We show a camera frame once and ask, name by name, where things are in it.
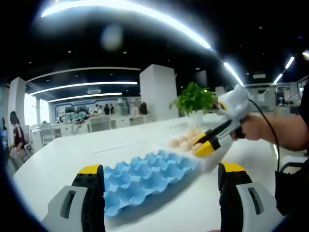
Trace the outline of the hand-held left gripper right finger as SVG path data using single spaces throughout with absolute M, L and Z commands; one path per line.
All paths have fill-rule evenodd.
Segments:
M 218 164 L 222 232 L 272 232 L 283 220 L 275 197 L 238 164 Z

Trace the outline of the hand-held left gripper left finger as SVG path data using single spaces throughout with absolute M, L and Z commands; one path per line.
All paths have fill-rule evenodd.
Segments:
M 42 225 L 49 232 L 104 232 L 103 166 L 82 168 L 49 202 Z

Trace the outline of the person's right hand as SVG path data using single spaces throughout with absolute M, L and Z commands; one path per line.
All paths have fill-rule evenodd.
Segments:
M 244 138 L 251 141 L 257 141 L 260 139 L 267 141 L 268 125 L 265 119 L 260 115 L 248 114 L 241 124 L 242 135 L 236 135 L 236 132 L 232 132 L 231 136 L 234 141 Z

